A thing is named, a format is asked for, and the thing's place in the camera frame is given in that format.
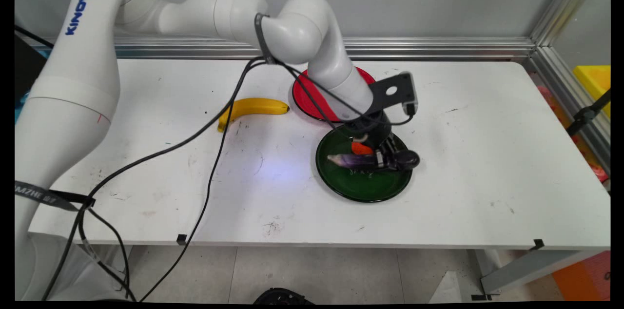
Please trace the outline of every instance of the white robotic arm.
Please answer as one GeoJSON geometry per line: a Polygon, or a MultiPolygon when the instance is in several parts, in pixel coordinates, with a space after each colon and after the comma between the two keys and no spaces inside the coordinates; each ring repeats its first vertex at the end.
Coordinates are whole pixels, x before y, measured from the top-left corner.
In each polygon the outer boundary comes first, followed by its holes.
{"type": "MultiPolygon", "coordinates": [[[[132,32],[220,37],[259,47],[254,18],[266,11],[264,0],[71,0],[54,51],[15,126],[15,180],[49,189],[102,142],[119,98],[115,25],[132,32]]],[[[367,111],[372,91],[346,55],[325,0],[288,0],[276,18],[263,18],[261,28],[275,58],[309,62],[310,78],[358,111],[367,111]]],[[[357,118],[331,96],[324,97],[339,118],[357,118]]],[[[39,299],[60,255],[51,251],[57,243],[27,234],[38,204],[15,196],[16,299],[39,299]]]]}

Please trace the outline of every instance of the green plate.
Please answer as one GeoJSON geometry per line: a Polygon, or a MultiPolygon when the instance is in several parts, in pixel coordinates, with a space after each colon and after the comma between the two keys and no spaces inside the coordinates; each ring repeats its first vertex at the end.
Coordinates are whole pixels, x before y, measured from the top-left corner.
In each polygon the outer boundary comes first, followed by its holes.
{"type": "MultiPolygon", "coordinates": [[[[348,135],[344,125],[337,130],[348,135]]],[[[394,136],[398,149],[407,149],[403,141],[394,136]]],[[[327,160],[330,154],[352,153],[351,141],[337,131],[330,131],[316,148],[316,169],[321,178],[334,192],[357,202],[381,202],[401,193],[412,178],[412,171],[352,172],[327,160]]]]}

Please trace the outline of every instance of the black object on floor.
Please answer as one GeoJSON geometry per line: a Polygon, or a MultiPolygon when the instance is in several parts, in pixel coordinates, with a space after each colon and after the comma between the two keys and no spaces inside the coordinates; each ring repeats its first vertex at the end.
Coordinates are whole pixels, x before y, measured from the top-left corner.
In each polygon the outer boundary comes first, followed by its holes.
{"type": "Polygon", "coordinates": [[[286,305],[314,305],[302,295],[287,289],[269,289],[261,294],[254,304],[286,304],[286,305]]]}

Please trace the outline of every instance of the red plate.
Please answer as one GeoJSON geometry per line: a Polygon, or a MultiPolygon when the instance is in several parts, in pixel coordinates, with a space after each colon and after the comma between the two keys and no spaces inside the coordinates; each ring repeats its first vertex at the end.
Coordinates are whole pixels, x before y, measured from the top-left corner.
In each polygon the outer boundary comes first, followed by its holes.
{"type": "MultiPolygon", "coordinates": [[[[363,71],[362,69],[359,69],[358,67],[356,67],[356,69],[359,72],[359,75],[364,79],[364,81],[366,81],[366,84],[372,84],[373,82],[375,82],[375,79],[372,78],[370,74],[363,71]]],[[[339,120],[336,114],[334,114],[334,111],[332,111],[330,106],[327,104],[327,101],[321,95],[319,89],[317,89],[317,87],[308,79],[308,71],[302,72],[299,78],[301,79],[301,82],[303,82],[303,85],[306,87],[306,89],[308,89],[308,91],[312,95],[312,98],[314,98],[316,104],[318,104],[323,113],[325,113],[327,118],[329,118],[331,122],[337,124],[341,123],[342,121],[339,120]]],[[[292,96],[294,98],[294,103],[297,105],[297,107],[299,107],[299,109],[301,109],[301,111],[303,111],[305,114],[308,114],[309,116],[312,116],[312,118],[325,121],[321,113],[319,113],[316,107],[314,107],[314,104],[308,97],[308,94],[303,91],[298,81],[294,82],[294,86],[292,87],[292,96]]]]}

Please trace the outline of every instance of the yellow bin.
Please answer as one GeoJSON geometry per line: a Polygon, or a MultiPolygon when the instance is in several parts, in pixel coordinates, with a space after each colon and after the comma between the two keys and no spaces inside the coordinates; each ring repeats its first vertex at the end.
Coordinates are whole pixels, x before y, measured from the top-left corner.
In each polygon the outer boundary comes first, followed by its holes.
{"type": "MultiPolygon", "coordinates": [[[[574,75],[594,100],[611,88],[611,65],[579,65],[574,68],[574,75]]],[[[603,111],[611,118],[611,102],[604,107],[603,111]]]]}

